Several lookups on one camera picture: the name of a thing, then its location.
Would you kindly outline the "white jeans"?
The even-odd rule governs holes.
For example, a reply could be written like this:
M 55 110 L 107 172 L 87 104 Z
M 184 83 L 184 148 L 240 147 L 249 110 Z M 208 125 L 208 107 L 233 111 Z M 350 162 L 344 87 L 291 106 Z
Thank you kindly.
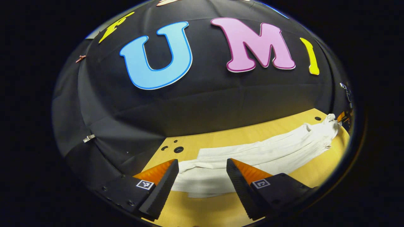
M 235 192 L 226 166 L 229 158 L 275 175 L 292 173 L 331 148 L 342 124 L 334 114 L 315 125 L 298 128 L 255 143 L 201 148 L 193 160 L 179 162 L 179 172 L 171 188 L 188 197 L 204 198 Z

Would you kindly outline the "black backdrop cloth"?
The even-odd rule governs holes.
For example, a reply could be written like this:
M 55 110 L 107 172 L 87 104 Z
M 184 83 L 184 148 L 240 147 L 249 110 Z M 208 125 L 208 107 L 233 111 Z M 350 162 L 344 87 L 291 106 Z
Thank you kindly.
M 168 137 L 310 109 L 338 116 L 353 103 L 340 83 L 350 89 L 339 58 L 290 14 L 255 0 L 149 0 L 71 53 L 56 81 L 52 129 L 61 156 L 95 187 L 140 172 Z M 88 135 L 96 138 L 84 143 Z

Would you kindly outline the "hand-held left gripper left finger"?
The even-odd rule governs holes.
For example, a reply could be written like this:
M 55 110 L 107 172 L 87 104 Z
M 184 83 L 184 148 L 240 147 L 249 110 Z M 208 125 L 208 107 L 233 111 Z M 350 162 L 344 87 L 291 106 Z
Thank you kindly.
M 154 221 L 160 217 L 178 173 L 179 162 L 171 159 L 133 176 L 118 176 L 95 192 L 127 214 Z

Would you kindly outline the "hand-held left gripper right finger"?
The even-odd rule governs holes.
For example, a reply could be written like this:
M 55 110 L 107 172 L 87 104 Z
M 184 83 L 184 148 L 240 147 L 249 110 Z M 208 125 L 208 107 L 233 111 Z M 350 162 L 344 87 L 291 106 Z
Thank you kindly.
M 228 158 L 226 172 L 248 217 L 277 218 L 302 204 L 318 187 L 309 187 L 285 173 L 269 174 Z

